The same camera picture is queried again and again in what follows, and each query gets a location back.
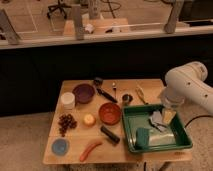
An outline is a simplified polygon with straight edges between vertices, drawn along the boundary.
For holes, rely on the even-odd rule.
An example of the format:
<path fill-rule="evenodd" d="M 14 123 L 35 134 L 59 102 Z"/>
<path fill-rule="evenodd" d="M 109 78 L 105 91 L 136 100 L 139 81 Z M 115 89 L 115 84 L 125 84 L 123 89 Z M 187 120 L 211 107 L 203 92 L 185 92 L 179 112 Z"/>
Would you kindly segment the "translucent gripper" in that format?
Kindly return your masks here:
<path fill-rule="evenodd" d="M 160 93 L 160 100 L 166 108 L 177 108 L 184 103 L 184 96 L 174 89 L 166 87 Z M 164 123 L 169 123 L 169 120 L 172 120 L 177 112 L 175 110 L 169 111 L 166 108 L 162 110 L 162 118 Z"/>

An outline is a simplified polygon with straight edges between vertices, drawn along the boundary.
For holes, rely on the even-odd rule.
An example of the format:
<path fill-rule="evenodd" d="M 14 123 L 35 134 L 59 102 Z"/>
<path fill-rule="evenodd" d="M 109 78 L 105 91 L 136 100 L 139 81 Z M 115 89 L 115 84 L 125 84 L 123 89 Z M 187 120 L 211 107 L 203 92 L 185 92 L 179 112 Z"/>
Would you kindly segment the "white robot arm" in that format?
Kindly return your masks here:
<path fill-rule="evenodd" d="M 199 61 L 170 69 L 165 74 L 166 87 L 159 94 L 162 105 L 176 109 L 189 99 L 213 115 L 213 87 L 205 83 L 207 76 L 206 66 Z"/>

